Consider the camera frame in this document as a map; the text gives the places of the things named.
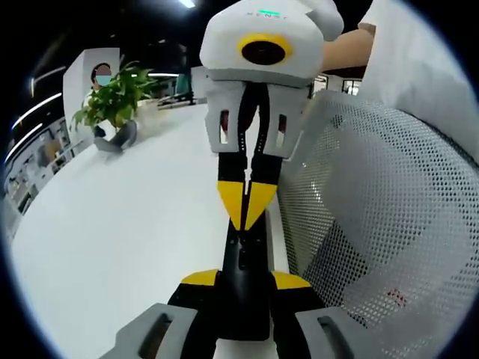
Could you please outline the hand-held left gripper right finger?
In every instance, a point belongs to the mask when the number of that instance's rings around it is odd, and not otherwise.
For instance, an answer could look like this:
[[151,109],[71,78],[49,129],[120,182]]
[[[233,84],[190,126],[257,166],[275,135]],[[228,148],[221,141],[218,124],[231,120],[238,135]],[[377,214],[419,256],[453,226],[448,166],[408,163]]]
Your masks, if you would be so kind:
[[309,282],[272,271],[273,340],[280,358],[354,358],[353,348]]

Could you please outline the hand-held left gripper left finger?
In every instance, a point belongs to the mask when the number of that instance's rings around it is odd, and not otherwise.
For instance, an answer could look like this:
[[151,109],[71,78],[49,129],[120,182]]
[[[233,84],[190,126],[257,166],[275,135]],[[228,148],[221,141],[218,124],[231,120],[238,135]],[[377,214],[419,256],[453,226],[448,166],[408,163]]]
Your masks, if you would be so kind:
[[117,332],[112,357],[213,358],[218,274],[210,269],[183,278],[166,304],[152,305]]

